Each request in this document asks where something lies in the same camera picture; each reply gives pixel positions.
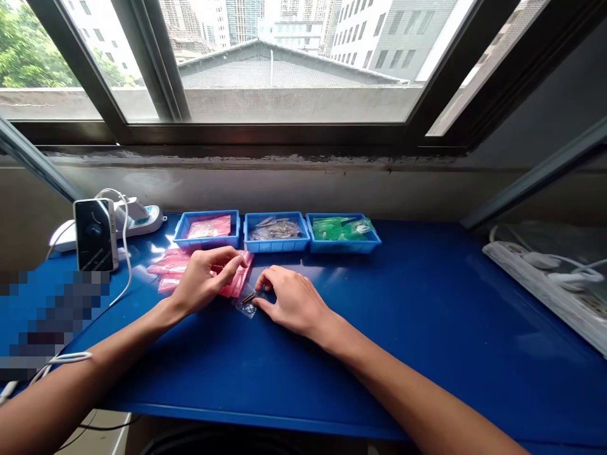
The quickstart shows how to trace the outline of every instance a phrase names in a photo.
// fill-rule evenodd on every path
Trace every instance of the hand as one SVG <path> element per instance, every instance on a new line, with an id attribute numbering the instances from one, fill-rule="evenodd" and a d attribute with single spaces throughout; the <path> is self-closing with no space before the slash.
<path id="1" fill-rule="evenodd" d="M 274 288 L 278 298 L 276 303 L 256 298 L 253 304 L 264 310 L 274 322 L 292 332 L 319 343 L 337 318 L 308 277 L 273 265 L 261 273 L 255 290 L 260 291 L 264 285 L 266 291 Z"/>
<path id="2" fill-rule="evenodd" d="M 200 311 L 232 282 L 238 266 L 247 267 L 244 258 L 231 246 L 195 251 L 183 277 L 168 300 L 183 317 Z M 218 272 L 213 276 L 211 271 Z"/>

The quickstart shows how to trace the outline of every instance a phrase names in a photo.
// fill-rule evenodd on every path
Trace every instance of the blue plastic tray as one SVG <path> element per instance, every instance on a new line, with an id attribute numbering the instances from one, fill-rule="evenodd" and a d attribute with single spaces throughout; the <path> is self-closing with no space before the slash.
<path id="1" fill-rule="evenodd" d="M 301 237 L 293 239 L 282 239 L 282 240 L 249 240 L 249 232 L 255 230 L 255 225 L 262 222 L 264 219 L 276 216 L 276 218 L 289 218 L 289 221 L 293 221 L 299 224 L 302 230 Z M 292 252 L 292 251 L 304 251 L 305 247 L 310 241 L 310 234 L 308 233 L 307 226 L 303 220 L 304 216 L 301 212 L 272 212 L 272 213 L 258 213 L 258 214 L 246 214 L 245 215 L 245 249 L 251 253 L 281 253 L 281 252 Z"/>
<path id="2" fill-rule="evenodd" d="M 200 217 L 211 216 L 231 216 L 230 235 L 226 237 L 203 237 L 188 239 L 186 235 L 190 230 L 191 221 L 196 221 Z M 177 223 L 175 229 L 175 238 L 173 239 L 180 248 L 186 246 L 199 246 L 204 250 L 218 248 L 220 246 L 233 246 L 238 248 L 238 238 L 240 237 L 240 214 L 237 210 L 215 210 L 212 212 L 185 212 Z"/>
<path id="3" fill-rule="evenodd" d="M 331 241 L 331 240 L 316 240 L 314 238 L 314 229 L 312 228 L 314 218 L 330 218 L 330 217 L 350 217 L 355 219 L 363 219 L 363 214 L 306 214 L 305 219 L 308 223 L 308 231 L 310 232 L 310 251 L 312 253 L 339 253 L 339 254 L 370 254 L 377 246 L 381 245 L 381 240 L 375 231 L 369 231 L 364 236 L 368 239 L 365 241 Z"/>

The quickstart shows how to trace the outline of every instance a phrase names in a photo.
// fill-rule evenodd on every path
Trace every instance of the blue tabletop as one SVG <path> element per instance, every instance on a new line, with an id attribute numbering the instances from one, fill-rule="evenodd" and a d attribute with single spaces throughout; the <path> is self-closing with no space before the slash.
<path id="1" fill-rule="evenodd" d="M 65 352 L 83 351 L 160 299 L 146 268 L 171 246 L 178 216 L 130 239 L 133 282 Z M 457 224 L 374 221 L 369 256 L 255 256 L 309 276 L 335 311 L 384 349 L 517 440 L 607 446 L 607 361 L 481 253 Z M 8 305 L 0 349 L 36 307 L 52 305 L 74 253 L 42 264 Z M 101 312 L 126 284 L 124 261 Z M 0 305 L 4 311 L 6 305 Z M 169 331 L 108 395 L 103 408 L 359 437 L 406 436 L 353 375 L 261 311 L 247 319 L 216 300 Z"/>

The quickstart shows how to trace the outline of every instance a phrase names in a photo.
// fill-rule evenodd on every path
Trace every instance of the tree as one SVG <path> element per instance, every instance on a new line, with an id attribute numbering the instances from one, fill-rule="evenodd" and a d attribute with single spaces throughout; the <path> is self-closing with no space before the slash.
<path id="1" fill-rule="evenodd" d="M 108 85 L 135 85 L 101 51 L 93 54 Z M 0 87 L 80 87 L 27 4 L 13 9 L 0 0 Z"/>

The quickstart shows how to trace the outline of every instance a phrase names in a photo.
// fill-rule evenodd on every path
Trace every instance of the window glass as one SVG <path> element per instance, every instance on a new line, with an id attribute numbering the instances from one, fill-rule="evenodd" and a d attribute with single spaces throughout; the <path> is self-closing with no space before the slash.
<path id="1" fill-rule="evenodd" d="M 0 0 L 0 62 L 5 118 L 101 119 L 27 3 Z"/>
<path id="2" fill-rule="evenodd" d="M 514 47 L 523 33 L 525 33 L 527 27 L 539 16 L 547 3 L 548 0 L 521 0 L 495 39 L 483 52 L 477 64 L 465 77 L 459 90 L 443 109 L 443 112 L 434 122 L 427 135 L 442 136 L 447 132 L 470 100 L 478 93 L 489 76 L 491 76 L 494 69 L 508 55 L 510 49 Z"/>
<path id="3" fill-rule="evenodd" d="M 475 0 L 158 1 L 193 122 L 357 123 L 406 120 Z"/>
<path id="4" fill-rule="evenodd" d="M 384 17 L 386 17 L 386 13 L 383 13 L 377 20 L 377 25 L 375 27 L 375 32 L 373 33 L 373 36 L 379 35 L 379 32 L 381 31 L 381 25 L 384 23 Z"/>
<path id="5" fill-rule="evenodd" d="M 80 5 L 81 8 L 73 11 L 67 8 L 70 18 L 77 29 L 82 30 L 82 37 L 126 119 L 129 122 L 158 121 L 112 1 L 81 0 Z"/>

